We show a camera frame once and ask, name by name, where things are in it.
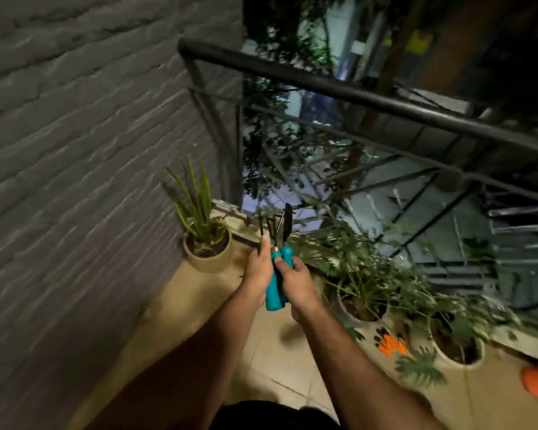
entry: gardening tool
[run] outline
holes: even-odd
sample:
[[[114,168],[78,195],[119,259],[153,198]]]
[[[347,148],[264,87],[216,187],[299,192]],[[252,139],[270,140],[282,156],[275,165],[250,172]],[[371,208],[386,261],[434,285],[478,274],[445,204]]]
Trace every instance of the gardening tool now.
[[[282,248],[279,247],[277,242],[281,224],[283,224]],[[259,220],[259,226],[261,228],[261,235],[263,236],[263,222],[261,219]],[[267,229],[269,230],[269,237],[273,243],[273,247],[271,247],[271,259],[274,260],[276,257],[282,258],[289,267],[292,268],[293,260],[291,257],[293,255],[293,250],[290,246],[285,244],[293,230],[293,207],[288,203],[285,204],[285,211],[281,214],[281,219],[279,220],[279,225],[277,227],[275,227],[275,217],[273,217],[273,219],[267,218]],[[283,290],[283,277],[279,270],[273,266],[273,277],[265,292],[265,308],[267,308],[268,311],[277,311],[285,308],[285,304],[288,302],[289,300]]]

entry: flower pot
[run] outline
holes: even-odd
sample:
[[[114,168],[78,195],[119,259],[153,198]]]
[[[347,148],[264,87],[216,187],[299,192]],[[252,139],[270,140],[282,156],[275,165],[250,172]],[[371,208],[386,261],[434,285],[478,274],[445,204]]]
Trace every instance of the flower pot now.
[[[376,317],[373,317],[370,320],[361,320],[355,317],[353,314],[351,314],[349,310],[346,308],[345,304],[343,303],[340,289],[336,289],[335,292],[333,293],[331,308],[334,314],[337,316],[337,318],[340,319],[340,321],[342,321],[346,325],[351,325],[353,327],[365,327],[368,323],[378,320],[378,318]],[[387,307],[385,307],[384,310],[381,310],[380,312],[381,312],[380,318],[382,318],[388,312]]]
[[[202,272],[202,273],[219,273],[222,270],[224,270],[227,266],[229,266],[231,262],[231,255],[233,254],[233,238],[231,236],[231,232],[227,231],[228,233],[228,241],[227,245],[223,250],[216,254],[215,256],[210,257],[201,257],[197,256],[192,253],[191,250],[189,250],[189,247],[187,245],[187,238],[189,236],[188,233],[185,233],[184,235],[184,250],[187,254],[187,260],[189,264],[191,264],[196,270]]]
[[[437,352],[435,367],[439,369],[453,368],[457,370],[474,370],[478,368],[484,361],[485,345],[480,338],[474,339],[473,347],[464,347],[464,356],[469,359],[469,362],[462,363],[459,359],[460,347],[443,341],[443,335],[434,332],[433,323],[428,323],[428,337],[420,332],[412,331],[410,333],[410,346],[416,350],[420,347],[427,348],[430,351]]]

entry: hand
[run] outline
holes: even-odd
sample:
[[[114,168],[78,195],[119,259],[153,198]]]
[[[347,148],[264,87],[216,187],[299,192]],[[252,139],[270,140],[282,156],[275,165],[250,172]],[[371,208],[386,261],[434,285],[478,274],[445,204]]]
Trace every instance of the hand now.
[[[293,268],[279,257],[275,258],[275,267],[279,269],[283,276],[283,289],[291,305],[293,313],[305,314],[306,311],[315,307],[322,307],[321,298],[315,291],[315,283],[311,278],[307,266],[298,256],[292,257]]]
[[[241,287],[254,298],[259,298],[259,304],[262,304],[272,277],[271,241],[268,236],[263,236],[259,252],[253,250],[249,255]]]

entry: forearm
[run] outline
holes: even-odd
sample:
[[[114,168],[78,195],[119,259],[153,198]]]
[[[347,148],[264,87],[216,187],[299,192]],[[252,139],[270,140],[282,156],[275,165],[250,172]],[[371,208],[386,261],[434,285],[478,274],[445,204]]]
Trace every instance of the forearm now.
[[[222,404],[260,300],[240,286],[203,327],[138,375],[91,426],[208,428]]]
[[[344,426],[374,430],[441,429],[410,392],[386,376],[321,305],[301,314],[301,325]]]

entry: painted brick wall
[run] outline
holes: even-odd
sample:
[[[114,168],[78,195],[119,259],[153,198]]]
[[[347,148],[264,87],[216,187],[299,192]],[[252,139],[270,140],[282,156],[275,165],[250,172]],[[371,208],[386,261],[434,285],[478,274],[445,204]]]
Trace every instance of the painted brick wall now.
[[[241,15],[241,0],[0,0],[0,429],[63,426],[179,265],[164,165],[189,153],[235,195],[176,47],[240,49]],[[240,93],[239,74],[201,66]]]

